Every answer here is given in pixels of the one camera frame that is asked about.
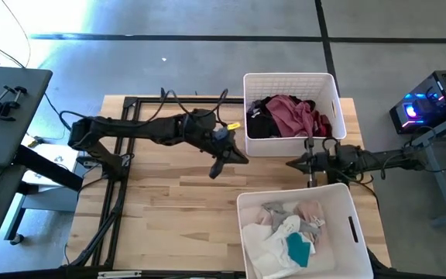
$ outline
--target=white laundry basket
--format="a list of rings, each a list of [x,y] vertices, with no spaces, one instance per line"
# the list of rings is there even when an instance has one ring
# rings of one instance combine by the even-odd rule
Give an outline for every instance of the white laundry basket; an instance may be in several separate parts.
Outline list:
[[[274,95],[293,95],[301,100],[316,102],[316,109],[331,123],[332,136],[343,140],[347,136],[341,113],[335,80],[330,74],[259,73],[244,76],[244,115],[252,102]],[[305,137],[251,139],[245,120],[245,151],[251,157],[298,157],[305,152]],[[321,151],[323,137],[314,137],[314,152]],[[327,148],[334,142],[327,141]]]
[[[287,278],[372,278],[369,255],[350,191],[345,184],[337,183],[317,188],[244,193],[238,196],[238,224],[247,279],[258,279],[245,251],[242,235],[242,227],[257,219],[257,211],[254,208],[259,209],[267,202],[287,204],[302,201],[318,201],[321,204],[330,245],[327,255],[322,254],[324,251],[317,251],[309,259],[308,267]]]

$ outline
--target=desk leg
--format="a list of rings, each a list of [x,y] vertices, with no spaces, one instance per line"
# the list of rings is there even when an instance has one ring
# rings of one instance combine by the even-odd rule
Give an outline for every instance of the desk leg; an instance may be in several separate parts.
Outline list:
[[[58,166],[25,146],[19,146],[13,163],[24,165],[37,174],[41,174],[72,190],[78,191],[82,187],[82,177]]]
[[[11,224],[9,224],[8,232],[6,232],[5,240],[13,241],[16,237],[16,232],[18,231],[23,216],[25,215],[26,209],[22,207],[25,197],[25,195],[22,197],[19,206],[16,208],[16,213],[13,216]]]

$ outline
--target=wooden tabletop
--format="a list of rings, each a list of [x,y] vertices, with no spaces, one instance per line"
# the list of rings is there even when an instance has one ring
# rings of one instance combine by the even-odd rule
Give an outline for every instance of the wooden tabletop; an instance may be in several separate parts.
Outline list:
[[[108,95],[101,115],[120,118],[125,96]],[[141,119],[148,119],[159,104],[144,104]],[[186,104],[187,109],[212,109],[213,104]],[[347,137],[343,144],[362,146],[354,101],[341,98]],[[177,105],[166,104],[159,113],[165,117],[181,113]],[[222,105],[221,118],[243,123],[242,105]],[[114,138],[103,144],[113,151]],[[244,130],[235,136],[245,153]],[[239,194],[303,188],[307,177],[287,167],[290,158],[249,157],[247,165],[225,165],[221,175],[211,180],[214,163],[207,153],[181,143],[167,147],[138,139],[130,170],[125,207],[116,250],[115,269],[137,270],[244,270],[235,201]],[[100,176],[93,170],[88,183]],[[86,247],[98,229],[106,182],[81,192],[68,240],[71,260]],[[390,266],[382,223],[375,198],[358,185],[351,193],[365,241],[379,260]],[[107,254],[109,234],[103,246]]]

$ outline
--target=teal cloth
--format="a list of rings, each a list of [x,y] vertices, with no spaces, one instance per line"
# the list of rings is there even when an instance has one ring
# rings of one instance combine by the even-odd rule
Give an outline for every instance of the teal cloth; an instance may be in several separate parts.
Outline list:
[[[301,267],[307,267],[309,263],[310,243],[302,241],[300,234],[294,232],[286,238],[286,244],[288,245],[290,259],[298,263]]]

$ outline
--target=pink cloth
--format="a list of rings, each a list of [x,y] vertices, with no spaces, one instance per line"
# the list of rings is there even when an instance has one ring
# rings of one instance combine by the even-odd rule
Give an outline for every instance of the pink cloth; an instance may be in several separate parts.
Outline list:
[[[266,104],[282,137],[313,136],[314,118],[306,102],[298,105],[289,96],[278,95]]]
[[[271,213],[269,213],[264,208],[261,208],[261,211],[257,215],[256,224],[271,226],[273,223],[273,219],[271,218]]]
[[[308,223],[314,222],[316,218],[324,221],[324,213],[319,201],[301,201],[293,210],[293,213],[299,215],[299,217],[301,217]],[[328,233],[326,230],[326,225],[327,224],[325,223],[322,226],[319,226],[321,234],[317,239],[312,239],[316,251],[319,247],[328,244]]]

